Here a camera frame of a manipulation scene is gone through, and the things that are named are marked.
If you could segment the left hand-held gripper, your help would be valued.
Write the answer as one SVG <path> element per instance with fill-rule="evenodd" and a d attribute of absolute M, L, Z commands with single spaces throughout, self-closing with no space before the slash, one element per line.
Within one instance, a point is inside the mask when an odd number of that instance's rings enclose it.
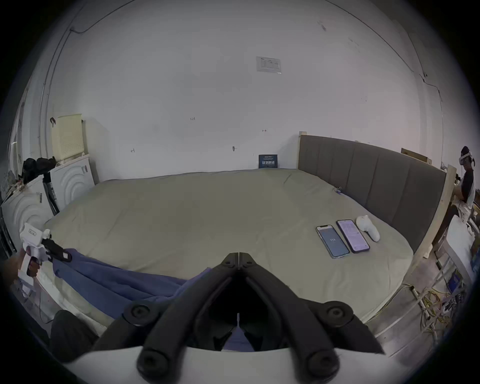
<path fill-rule="evenodd" d="M 46 260 L 71 262 L 72 255 L 51 239 L 50 229 L 40 230 L 29 223 L 24 223 L 20 231 L 20 240 L 25 255 L 19 269 L 19 278 L 31 278 L 28 275 L 32 258 L 42 266 Z"/>

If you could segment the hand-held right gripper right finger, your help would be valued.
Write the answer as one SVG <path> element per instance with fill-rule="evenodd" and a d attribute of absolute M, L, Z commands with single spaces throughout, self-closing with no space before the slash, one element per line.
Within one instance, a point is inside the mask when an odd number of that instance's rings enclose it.
<path fill-rule="evenodd" d="M 247 285 L 278 314 L 302 380 L 333 379 L 340 370 L 335 348 L 385 354 L 349 305 L 340 301 L 317 303 L 298 297 L 247 253 L 239 253 L 238 269 Z"/>

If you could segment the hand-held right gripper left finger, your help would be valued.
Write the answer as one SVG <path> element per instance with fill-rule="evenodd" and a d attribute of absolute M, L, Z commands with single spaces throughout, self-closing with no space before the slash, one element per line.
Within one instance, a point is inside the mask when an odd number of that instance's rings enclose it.
<path fill-rule="evenodd" d="M 174 380 L 185 342 L 203 307 L 213 302 L 235 277 L 239 254 L 230 253 L 182 294 L 165 302 L 130 303 L 93 346 L 113 351 L 141 346 L 136 369 L 145 380 Z"/>

